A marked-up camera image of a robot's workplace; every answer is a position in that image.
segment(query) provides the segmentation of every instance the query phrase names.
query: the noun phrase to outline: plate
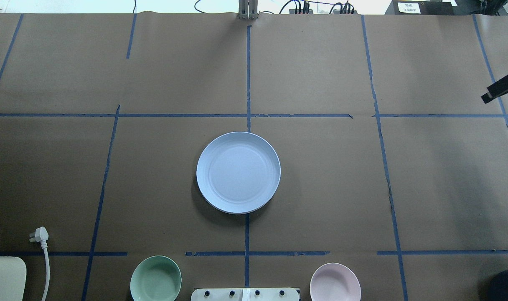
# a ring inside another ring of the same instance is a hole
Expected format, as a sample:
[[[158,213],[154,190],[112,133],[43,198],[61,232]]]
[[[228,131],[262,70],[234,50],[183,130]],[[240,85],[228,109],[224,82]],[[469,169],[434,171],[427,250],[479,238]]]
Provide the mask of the plate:
[[[327,263],[313,273],[310,296],[312,301],[360,301],[360,282],[345,265]]]
[[[231,132],[210,142],[196,167],[198,187],[215,208],[245,214],[267,204],[280,182],[280,161],[262,137]]]

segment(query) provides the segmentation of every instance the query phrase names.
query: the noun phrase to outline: connector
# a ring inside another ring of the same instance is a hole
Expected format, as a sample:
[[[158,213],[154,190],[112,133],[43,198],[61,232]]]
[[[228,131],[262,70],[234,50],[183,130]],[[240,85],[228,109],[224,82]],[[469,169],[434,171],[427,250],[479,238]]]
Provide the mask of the connector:
[[[46,240],[50,237],[48,235],[48,231],[46,231],[45,227],[38,227],[34,233],[29,234],[29,242],[40,242],[41,248],[48,247],[46,244]]]

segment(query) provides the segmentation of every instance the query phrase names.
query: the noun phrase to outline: white floor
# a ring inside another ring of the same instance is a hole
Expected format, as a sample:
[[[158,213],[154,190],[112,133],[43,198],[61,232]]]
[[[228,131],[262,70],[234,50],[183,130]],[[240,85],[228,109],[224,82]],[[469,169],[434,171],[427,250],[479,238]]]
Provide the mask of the white floor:
[[[391,0],[352,0],[363,15],[384,15]],[[138,0],[135,12],[196,13],[195,0]],[[286,0],[259,0],[260,11],[278,13]],[[0,13],[131,13],[134,0],[0,0]],[[237,0],[202,0],[198,9],[208,13],[237,12]],[[331,5],[311,3],[314,13],[328,13]]]

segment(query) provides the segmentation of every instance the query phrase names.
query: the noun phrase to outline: bowl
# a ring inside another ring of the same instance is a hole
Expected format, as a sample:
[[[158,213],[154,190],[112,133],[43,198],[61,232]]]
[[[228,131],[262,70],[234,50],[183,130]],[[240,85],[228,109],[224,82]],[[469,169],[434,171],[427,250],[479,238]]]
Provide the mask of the bowl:
[[[135,268],[130,281],[134,301],[174,301],[180,293],[182,274],[166,256],[152,256]]]
[[[360,283],[345,265],[327,263],[313,273],[310,296],[312,301],[360,301]]]

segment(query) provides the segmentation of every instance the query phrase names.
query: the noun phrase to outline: black cylindrical object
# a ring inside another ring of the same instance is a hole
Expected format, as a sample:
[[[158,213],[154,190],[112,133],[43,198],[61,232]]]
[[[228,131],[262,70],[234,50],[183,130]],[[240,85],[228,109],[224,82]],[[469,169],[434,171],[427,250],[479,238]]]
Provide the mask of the black cylindrical object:
[[[488,301],[508,301],[508,270],[502,271],[491,280]]]

